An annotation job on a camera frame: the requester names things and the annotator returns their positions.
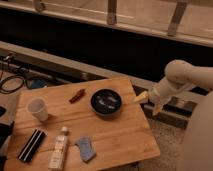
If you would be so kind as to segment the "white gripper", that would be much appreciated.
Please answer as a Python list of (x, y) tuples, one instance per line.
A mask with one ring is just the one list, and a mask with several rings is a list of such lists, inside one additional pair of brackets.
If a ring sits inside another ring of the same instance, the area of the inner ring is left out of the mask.
[(189, 91), (195, 87), (194, 84), (191, 83), (178, 83), (169, 80), (166, 77), (163, 77), (158, 83), (156, 83), (151, 89), (140, 93), (135, 99), (135, 103), (147, 103), (148, 102), (148, 94), (149, 100), (155, 104), (153, 108), (152, 114), (156, 116), (159, 114), (163, 106), (167, 104), (171, 98), (179, 93)]

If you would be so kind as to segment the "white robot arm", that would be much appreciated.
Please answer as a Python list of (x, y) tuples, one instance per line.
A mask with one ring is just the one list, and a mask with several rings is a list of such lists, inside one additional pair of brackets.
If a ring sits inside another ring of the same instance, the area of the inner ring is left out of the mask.
[(134, 101), (154, 104), (157, 115), (174, 95), (194, 87), (209, 90), (193, 110), (182, 141), (176, 171), (213, 171), (213, 67), (192, 65), (184, 60), (169, 62), (165, 76)]

